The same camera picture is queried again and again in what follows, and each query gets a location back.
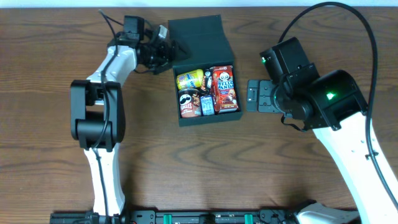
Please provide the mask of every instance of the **wood grain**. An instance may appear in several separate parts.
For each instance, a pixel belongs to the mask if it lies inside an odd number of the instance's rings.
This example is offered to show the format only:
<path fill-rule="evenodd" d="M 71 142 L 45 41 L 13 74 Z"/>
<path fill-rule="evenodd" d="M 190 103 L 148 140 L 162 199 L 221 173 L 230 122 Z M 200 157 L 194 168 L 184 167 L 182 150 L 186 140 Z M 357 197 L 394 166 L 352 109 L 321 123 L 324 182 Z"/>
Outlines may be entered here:
<path fill-rule="evenodd" d="M 358 8 L 379 47 L 374 128 L 398 171 L 398 9 Z M 107 9 L 111 17 L 169 19 L 221 14 L 236 57 L 242 99 L 248 79 L 267 79 L 259 52 L 272 47 L 302 7 Z M 371 49 L 361 23 L 342 9 L 317 9 L 297 36 L 321 74 L 341 68 L 368 94 Z M 60 210 L 93 205 L 90 168 L 70 136 L 69 86 L 103 61 L 109 28 L 96 9 L 0 11 L 0 223 L 48 223 Z M 178 127 L 172 72 L 131 74 L 123 87 L 127 130 L 121 146 L 124 192 L 132 205 L 160 210 L 289 207 L 312 198 L 354 208 L 344 180 L 312 133 L 278 114 Z"/>

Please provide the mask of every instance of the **black box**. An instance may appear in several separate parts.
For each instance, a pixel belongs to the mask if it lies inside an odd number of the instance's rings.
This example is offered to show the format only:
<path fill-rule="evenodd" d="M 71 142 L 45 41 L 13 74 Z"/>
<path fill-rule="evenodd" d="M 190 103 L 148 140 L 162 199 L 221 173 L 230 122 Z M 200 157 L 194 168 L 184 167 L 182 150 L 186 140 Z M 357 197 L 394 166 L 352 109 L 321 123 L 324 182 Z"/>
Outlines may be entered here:
<path fill-rule="evenodd" d="M 236 92 L 236 101 L 239 106 L 237 111 L 196 118 L 182 118 L 180 114 L 180 102 L 178 100 L 176 79 L 177 75 L 199 68 L 206 69 L 213 66 L 232 65 L 234 67 L 234 55 L 229 46 L 229 42 L 224 35 L 221 16 L 216 15 L 172 20 L 169 21 L 169 31 L 170 39 L 176 40 L 188 54 L 188 58 L 185 60 L 178 60 L 177 56 L 173 65 L 179 125 L 190 126 L 220 121 L 239 120 L 243 115 L 243 110 L 234 68 L 233 81 Z"/>

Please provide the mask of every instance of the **table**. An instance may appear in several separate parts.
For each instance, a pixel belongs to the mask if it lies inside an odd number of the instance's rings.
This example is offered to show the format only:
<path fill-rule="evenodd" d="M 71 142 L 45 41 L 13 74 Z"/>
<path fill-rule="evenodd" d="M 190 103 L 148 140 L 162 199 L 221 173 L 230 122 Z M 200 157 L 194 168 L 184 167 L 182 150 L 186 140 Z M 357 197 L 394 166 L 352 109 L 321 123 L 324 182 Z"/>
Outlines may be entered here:
<path fill-rule="evenodd" d="M 303 9 L 104 11 L 119 21 L 128 14 L 163 25 L 169 19 L 221 14 L 245 99 L 248 79 L 269 78 L 259 52 L 275 45 Z M 374 128 L 398 172 L 398 9 L 358 9 L 379 47 Z M 109 27 L 97 9 L 2 9 L 0 21 L 0 223 L 48 223 L 53 211 L 89 210 L 90 167 L 70 135 L 69 87 L 103 61 Z M 344 69 L 368 95 L 371 48 L 354 15 L 317 9 L 291 29 L 292 36 L 321 75 Z M 312 198 L 329 207 L 355 207 L 337 166 L 312 132 L 283 126 L 279 114 L 247 112 L 240 121 L 180 128 L 173 81 L 171 71 L 133 73 L 123 86 L 127 130 L 119 161 L 130 206 L 287 208 Z"/>

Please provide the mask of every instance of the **green led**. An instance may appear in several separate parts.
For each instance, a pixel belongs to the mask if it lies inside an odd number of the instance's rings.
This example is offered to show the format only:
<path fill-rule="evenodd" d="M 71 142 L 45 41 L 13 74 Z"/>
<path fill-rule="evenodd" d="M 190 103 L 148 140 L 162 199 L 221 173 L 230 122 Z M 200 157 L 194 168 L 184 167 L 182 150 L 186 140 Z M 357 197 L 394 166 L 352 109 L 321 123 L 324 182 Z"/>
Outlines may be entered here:
<path fill-rule="evenodd" d="M 331 99 L 333 99 L 333 97 L 336 96 L 336 94 L 330 92 L 330 93 L 326 94 L 326 96 L 328 97 L 329 100 L 331 100 Z"/>

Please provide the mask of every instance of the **open box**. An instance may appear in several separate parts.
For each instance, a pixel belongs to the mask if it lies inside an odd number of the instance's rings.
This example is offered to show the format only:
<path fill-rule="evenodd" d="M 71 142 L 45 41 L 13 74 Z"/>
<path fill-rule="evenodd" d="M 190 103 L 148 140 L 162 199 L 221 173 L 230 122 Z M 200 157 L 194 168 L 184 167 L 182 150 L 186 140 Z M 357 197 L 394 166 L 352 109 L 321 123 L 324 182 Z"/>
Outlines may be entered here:
<path fill-rule="evenodd" d="M 205 16 L 191 19 L 169 21 L 170 39 L 176 40 L 188 57 L 173 65 L 174 85 L 177 102 L 178 123 L 180 126 L 215 123 L 221 121 L 239 120 L 243 115 L 239 88 L 234 70 L 234 55 L 229 42 L 224 35 L 221 16 Z M 236 101 L 239 109 L 235 112 L 220 113 L 211 116 L 182 118 L 178 97 L 177 75 L 196 69 L 206 69 L 214 66 L 232 65 Z"/>

